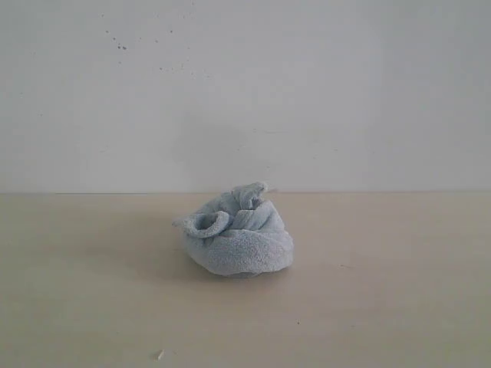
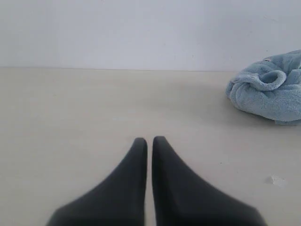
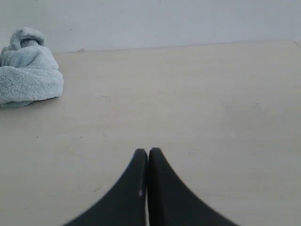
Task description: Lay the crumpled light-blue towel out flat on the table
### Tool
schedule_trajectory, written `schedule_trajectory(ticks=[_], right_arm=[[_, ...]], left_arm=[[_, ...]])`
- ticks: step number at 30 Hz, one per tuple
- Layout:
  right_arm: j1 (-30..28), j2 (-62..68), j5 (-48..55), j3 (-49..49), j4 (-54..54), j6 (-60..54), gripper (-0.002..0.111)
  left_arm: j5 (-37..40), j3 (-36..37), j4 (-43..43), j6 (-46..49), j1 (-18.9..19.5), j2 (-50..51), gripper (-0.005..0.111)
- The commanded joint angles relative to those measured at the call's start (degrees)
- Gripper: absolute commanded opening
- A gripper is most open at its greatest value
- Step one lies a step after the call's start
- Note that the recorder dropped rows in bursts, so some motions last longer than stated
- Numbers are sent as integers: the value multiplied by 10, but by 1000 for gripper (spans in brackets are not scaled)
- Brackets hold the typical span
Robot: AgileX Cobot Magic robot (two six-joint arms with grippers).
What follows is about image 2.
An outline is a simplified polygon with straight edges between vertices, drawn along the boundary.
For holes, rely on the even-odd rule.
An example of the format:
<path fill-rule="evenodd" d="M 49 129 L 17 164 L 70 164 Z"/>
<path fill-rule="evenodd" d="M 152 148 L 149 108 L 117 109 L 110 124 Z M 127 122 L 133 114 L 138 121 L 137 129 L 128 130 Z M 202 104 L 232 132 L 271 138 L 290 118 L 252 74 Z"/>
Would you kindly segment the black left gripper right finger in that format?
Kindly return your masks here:
<path fill-rule="evenodd" d="M 177 155 L 165 137 L 152 146 L 152 188 L 158 226 L 257 226 L 258 211 L 219 191 Z"/>

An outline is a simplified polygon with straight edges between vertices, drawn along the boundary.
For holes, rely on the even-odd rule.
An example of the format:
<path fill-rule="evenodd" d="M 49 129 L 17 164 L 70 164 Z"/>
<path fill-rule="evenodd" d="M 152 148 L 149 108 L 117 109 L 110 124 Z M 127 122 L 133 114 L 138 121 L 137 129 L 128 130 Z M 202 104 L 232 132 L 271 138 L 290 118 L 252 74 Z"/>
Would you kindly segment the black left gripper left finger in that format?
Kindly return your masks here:
<path fill-rule="evenodd" d="M 99 185 L 58 208 L 49 226 L 143 226 L 147 142 L 136 138 L 124 159 Z"/>

